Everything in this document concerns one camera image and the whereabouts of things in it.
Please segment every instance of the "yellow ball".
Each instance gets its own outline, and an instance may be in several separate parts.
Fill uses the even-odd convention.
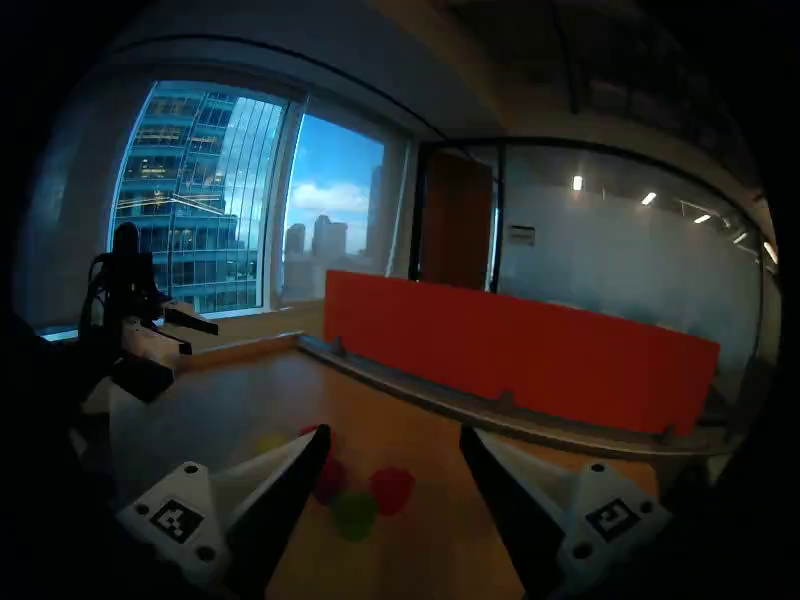
[[[256,449],[259,454],[264,454],[275,448],[280,448],[289,443],[289,438],[281,433],[269,433],[256,442]]]

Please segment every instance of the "red divider panel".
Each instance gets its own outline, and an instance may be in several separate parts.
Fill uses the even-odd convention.
[[[484,398],[593,425],[689,434],[719,344],[474,290],[328,271],[325,340]]]

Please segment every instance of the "wooden table surface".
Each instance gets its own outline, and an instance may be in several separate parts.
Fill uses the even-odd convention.
[[[185,460],[222,469],[256,455],[264,436],[292,438],[313,423],[328,423],[336,433],[335,456],[347,470],[348,490],[366,491],[374,471],[388,466],[416,478],[406,509],[378,516],[361,542],[341,538],[328,508],[310,498],[267,598],[522,598],[458,448],[458,422],[288,347],[185,373],[149,409],[147,426],[130,426],[139,409],[129,407],[127,421],[117,419],[117,470],[133,495]],[[593,460],[513,443],[568,469]],[[606,462],[657,495],[646,463]]]

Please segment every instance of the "ceiling light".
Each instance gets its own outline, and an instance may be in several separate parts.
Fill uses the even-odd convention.
[[[764,242],[764,249],[767,251],[767,254],[769,254],[769,257],[772,259],[772,262],[774,262],[777,265],[778,253],[775,252],[775,248],[773,248],[769,242]]]

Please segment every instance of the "wooden door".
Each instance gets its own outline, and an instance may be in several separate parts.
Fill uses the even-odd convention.
[[[482,290],[492,218],[492,169],[445,152],[428,164],[420,280]]]

